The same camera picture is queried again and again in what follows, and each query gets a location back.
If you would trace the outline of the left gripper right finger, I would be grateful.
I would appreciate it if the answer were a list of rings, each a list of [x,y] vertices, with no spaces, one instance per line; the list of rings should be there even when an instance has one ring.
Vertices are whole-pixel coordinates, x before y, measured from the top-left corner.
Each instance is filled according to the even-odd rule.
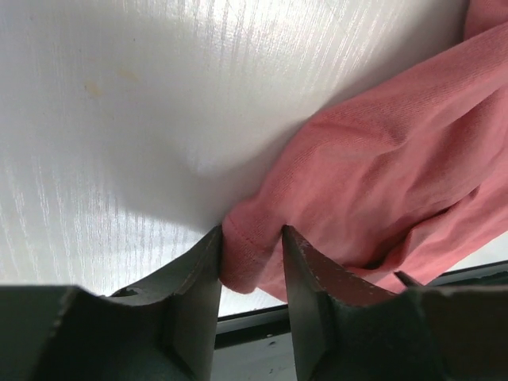
[[[507,288],[426,287],[400,294],[361,279],[283,229],[283,264],[300,380],[504,380]]]

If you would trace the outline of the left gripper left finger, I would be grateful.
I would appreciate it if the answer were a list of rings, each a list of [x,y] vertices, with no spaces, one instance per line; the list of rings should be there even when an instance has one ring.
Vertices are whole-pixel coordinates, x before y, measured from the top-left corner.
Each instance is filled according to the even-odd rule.
[[[77,286],[1,289],[4,380],[208,380],[222,231],[110,296]]]

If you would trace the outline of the pink t-shirt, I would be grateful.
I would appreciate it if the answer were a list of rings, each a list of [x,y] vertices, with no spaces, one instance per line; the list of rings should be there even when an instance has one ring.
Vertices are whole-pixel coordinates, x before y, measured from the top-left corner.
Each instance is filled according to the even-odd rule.
[[[471,2],[460,44],[312,117],[225,217],[221,282],[285,299],[285,225],[390,291],[506,231],[506,2]]]

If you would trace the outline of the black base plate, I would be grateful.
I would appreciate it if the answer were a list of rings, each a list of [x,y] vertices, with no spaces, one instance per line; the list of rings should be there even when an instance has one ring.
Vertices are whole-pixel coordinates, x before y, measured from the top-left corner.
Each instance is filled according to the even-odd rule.
[[[287,306],[221,317],[212,380],[296,380]]]

